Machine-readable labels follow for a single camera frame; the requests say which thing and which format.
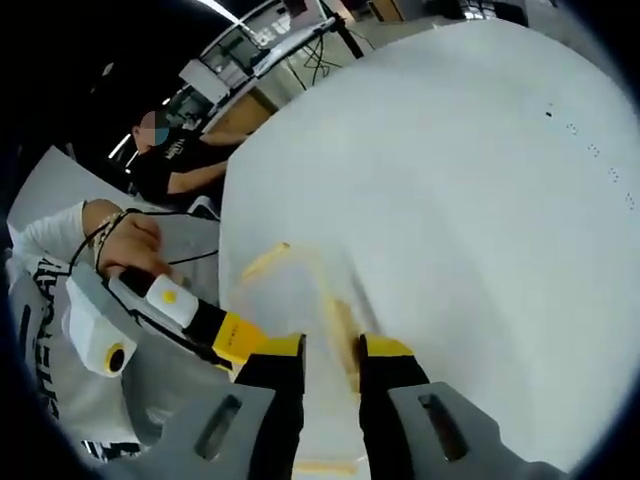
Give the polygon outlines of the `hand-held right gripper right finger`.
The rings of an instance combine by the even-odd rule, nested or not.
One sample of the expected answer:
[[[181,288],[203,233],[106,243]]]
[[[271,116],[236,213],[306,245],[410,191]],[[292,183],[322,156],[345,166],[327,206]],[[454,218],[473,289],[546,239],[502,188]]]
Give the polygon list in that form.
[[[359,424],[374,479],[562,479],[502,441],[498,423],[444,382],[431,382],[402,342],[358,340]]]

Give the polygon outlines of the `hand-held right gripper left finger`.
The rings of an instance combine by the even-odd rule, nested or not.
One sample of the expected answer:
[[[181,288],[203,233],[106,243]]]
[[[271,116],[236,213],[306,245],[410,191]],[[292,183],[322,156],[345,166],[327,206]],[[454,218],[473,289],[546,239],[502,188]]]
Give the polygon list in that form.
[[[304,424],[306,336],[267,340],[236,382],[192,403],[147,454],[149,479],[289,479]]]

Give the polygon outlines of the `person's left hand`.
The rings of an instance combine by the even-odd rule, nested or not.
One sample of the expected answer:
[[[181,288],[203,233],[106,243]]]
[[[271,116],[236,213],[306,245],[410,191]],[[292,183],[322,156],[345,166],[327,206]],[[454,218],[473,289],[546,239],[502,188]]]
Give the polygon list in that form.
[[[95,270],[105,278],[119,276],[129,268],[153,277],[172,275],[161,255],[161,230],[156,221],[141,213],[124,215],[99,247]]]

